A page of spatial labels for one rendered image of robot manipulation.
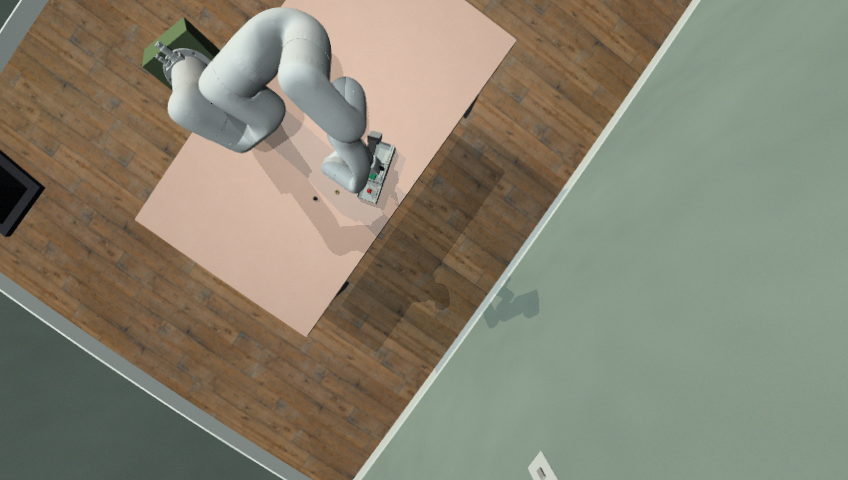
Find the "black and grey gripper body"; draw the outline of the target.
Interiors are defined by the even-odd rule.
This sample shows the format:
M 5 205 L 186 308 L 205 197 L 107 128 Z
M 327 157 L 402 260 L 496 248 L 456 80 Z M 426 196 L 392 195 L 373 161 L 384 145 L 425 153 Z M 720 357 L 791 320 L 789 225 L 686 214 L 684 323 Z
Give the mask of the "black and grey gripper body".
M 375 175 L 379 175 L 380 174 L 380 168 L 379 168 L 380 165 L 382 165 L 381 161 L 373 155 L 373 163 L 371 165 L 370 173 L 375 174 Z

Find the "grey rack of bins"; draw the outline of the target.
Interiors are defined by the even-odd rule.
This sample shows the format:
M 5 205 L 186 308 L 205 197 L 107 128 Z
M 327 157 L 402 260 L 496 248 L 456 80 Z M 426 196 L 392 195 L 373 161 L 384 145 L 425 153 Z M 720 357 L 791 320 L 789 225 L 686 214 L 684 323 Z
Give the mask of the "grey rack of bins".
M 358 193 L 358 195 L 357 195 L 358 198 L 360 197 L 360 199 L 363 199 L 363 200 L 372 202 L 374 204 L 377 204 L 381 190 L 383 188 L 383 185 L 384 185 L 384 182 L 385 182 L 385 179 L 386 179 L 386 176 L 387 176 L 387 173 L 388 173 L 388 170 L 390 168 L 395 150 L 396 150 L 396 148 L 395 148 L 394 145 L 388 144 L 388 143 L 383 142 L 383 141 L 381 141 L 379 143 L 379 145 L 376 145 L 374 156 L 376 156 L 381 161 L 381 163 L 383 162 L 381 166 L 384 167 L 384 171 L 380 171 L 380 174 L 376 176 L 375 180 L 370 179 L 370 178 L 368 179 L 368 182 L 367 182 L 365 188 L 360 193 Z M 371 194 L 367 193 L 367 189 L 372 190 Z

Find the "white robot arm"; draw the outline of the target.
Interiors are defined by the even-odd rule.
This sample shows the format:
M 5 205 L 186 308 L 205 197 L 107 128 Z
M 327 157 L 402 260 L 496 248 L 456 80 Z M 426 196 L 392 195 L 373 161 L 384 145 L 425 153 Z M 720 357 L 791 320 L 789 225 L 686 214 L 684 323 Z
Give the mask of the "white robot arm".
M 172 51 L 159 41 L 155 47 L 167 55 L 155 58 L 172 85 L 168 113 L 178 125 L 234 152 L 250 151 L 285 117 L 284 101 L 266 86 L 278 74 L 284 94 L 327 133 L 335 149 L 321 171 L 353 194 L 365 188 L 382 133 L 371 130 L 368 145 L 361 139 L 365 92 L 350 77 L 330 82 L 330 39 L 313 16 L 288 7 L 265 10 L 212 61 L 193 49 Z

